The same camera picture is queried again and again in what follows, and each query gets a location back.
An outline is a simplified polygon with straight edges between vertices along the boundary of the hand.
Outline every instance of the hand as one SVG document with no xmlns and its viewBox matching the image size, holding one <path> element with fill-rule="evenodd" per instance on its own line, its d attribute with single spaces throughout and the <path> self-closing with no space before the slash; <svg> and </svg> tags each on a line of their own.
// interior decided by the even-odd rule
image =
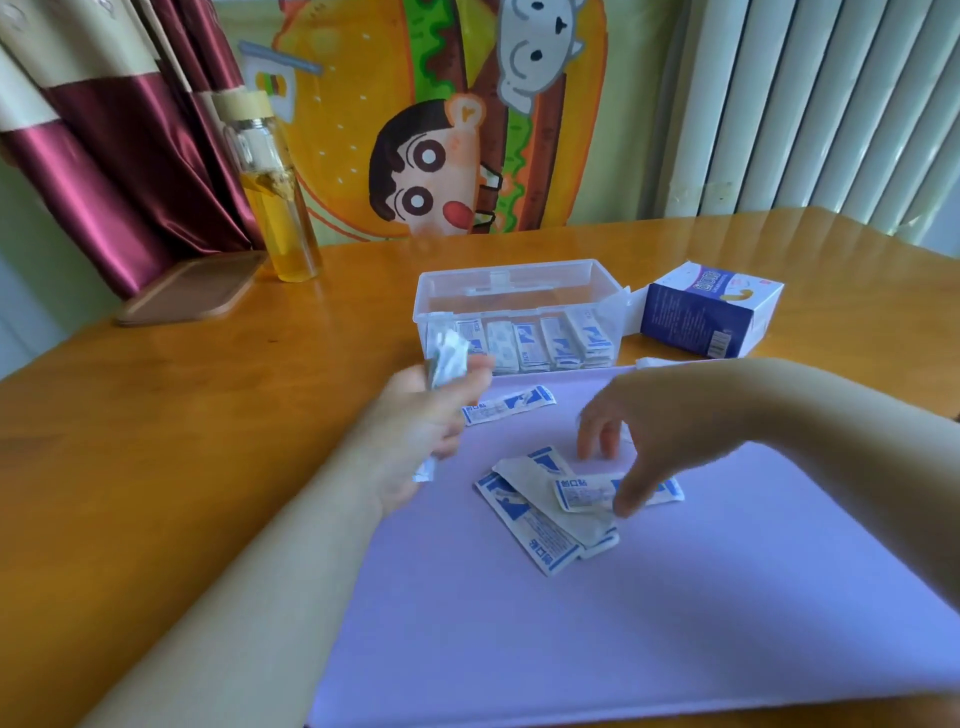
<svg viewBox="0 0 960 728">
<path fill-rule="evenodd" d="M 404 369 L 361 415 L 335 458 L 346 459 L 354 473 L 361 473 L 383 515 L 417 493 L 420 485 L 412 477 L 420 463 L 430 455 L 444 458 L 457 451 L 464 431 L 461 408 L 490 386 L 494 363 L 492 356 L 471 356 L 466 376 L 433 391 L 426 388 L 422 364 Z"/>
<path fill-rule="evenodd" d="M 636 445 L 636 461 L 620 483 L 613 512 L 630 516 L 671 475 L 754 439 L 763 382 L 780 364 L 730 359 L 641 369 L 600 391 L 580 417 L 579 457 L 591 457 L 597 441 L 605 457 L 616 457 L 623 422 Z"/>
</svg>

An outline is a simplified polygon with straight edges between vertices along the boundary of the wooden table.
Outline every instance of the wooden table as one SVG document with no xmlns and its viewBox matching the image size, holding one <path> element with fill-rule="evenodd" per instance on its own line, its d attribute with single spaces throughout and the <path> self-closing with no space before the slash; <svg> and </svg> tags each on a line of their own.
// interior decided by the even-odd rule
<svg viewBox="0 0 960 728">
<path fill-rule="evenodd" d="M 420 358 L 422 271 L 587 257 L 634 288 L 688 258 L 783 280 L 757 355 L 960 412 L 960 262 L 823 210 L 327 248 L 225 319 L 103 322 L 0 382 L 0 724 L 73 725 L 183 614 Z M 624 340 L 642 355 L 681 353 Z M 932 697 L 643 724 L 951 722 Z"/>
</svg>

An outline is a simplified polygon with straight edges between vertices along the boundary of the hamburger illustration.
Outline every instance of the hamburger illustration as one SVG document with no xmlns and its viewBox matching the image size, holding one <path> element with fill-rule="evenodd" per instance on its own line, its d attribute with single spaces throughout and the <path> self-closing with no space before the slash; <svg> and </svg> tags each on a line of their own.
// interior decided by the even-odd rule
<svg viewBox="0 0 960 728">
<path fill-rule="evenodd" d="M 286 93 L 275 108 L 324 224 L 371 239 L 566 222 L 603 85 L 602 0 L 281 7 L 259 85 Z"/>
</svg>

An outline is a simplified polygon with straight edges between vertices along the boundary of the blue bandage box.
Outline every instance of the blue bandage box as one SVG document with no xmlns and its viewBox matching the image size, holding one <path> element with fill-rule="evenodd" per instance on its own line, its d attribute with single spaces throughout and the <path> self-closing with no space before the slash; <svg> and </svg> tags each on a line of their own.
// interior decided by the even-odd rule
<svg viewBox="0 0 960 728">
<path fill-rule="evenodd" d="M 640 333 L 711 359 L 763 338 L 783 284 L 687 261 L 648 286 Z"/>
</svg>

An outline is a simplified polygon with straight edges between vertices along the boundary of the radiator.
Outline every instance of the radiator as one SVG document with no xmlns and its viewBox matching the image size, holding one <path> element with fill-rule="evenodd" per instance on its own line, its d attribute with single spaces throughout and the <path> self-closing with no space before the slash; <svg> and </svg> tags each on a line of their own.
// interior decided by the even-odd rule
<svg viewBox="0 0 960 728">
<path fill-rule="evenodd" d="M 690 0 L 681 22 L 648 213 L 820 206 L 921 242 L 960 177 L 960 0 Z"/>
</svg>

